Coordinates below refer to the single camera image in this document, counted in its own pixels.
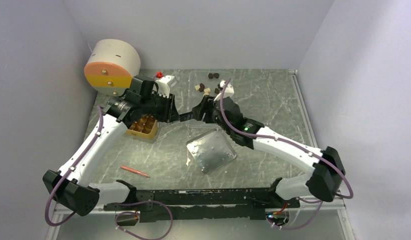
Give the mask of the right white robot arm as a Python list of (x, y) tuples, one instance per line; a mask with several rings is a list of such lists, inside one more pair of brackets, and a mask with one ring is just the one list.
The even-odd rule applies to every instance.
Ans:
[(268, 194), (273, 207), (279, 208), (287, 200), (309, 195), (332, 202), (338, 195), (346, 172), (335, 148), (320, 149), (288, 139), (263, 123), (245, 117), (229, 97), (215, 101), (205, 96), (192, 112), (193, 119), (218, 125), (236, 144), (273, 155), (303, 171), (300, 176), (274, 181)]

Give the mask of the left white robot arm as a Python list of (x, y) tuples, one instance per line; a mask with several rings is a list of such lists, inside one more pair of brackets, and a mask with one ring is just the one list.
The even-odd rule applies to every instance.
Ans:
[(123, 210), (136, 205), (135, 187), (122, 180), (93, 183), (93, 178), (109, 149), (141, 117), (152, 116), (164, 123), (179, 120), (175, 98), (170, 92), (175, 84), (172, 75), (157, 80), (137, 75), (122, 96), (112, 97), (98, 109), (98, 122), (79, 149), (59, 170), (48, 170), (42, 177), (49, 192), (45, 218), (49, 218), (52, 201), (80, 216), (87, 215), (97, 205), (117, 203)]

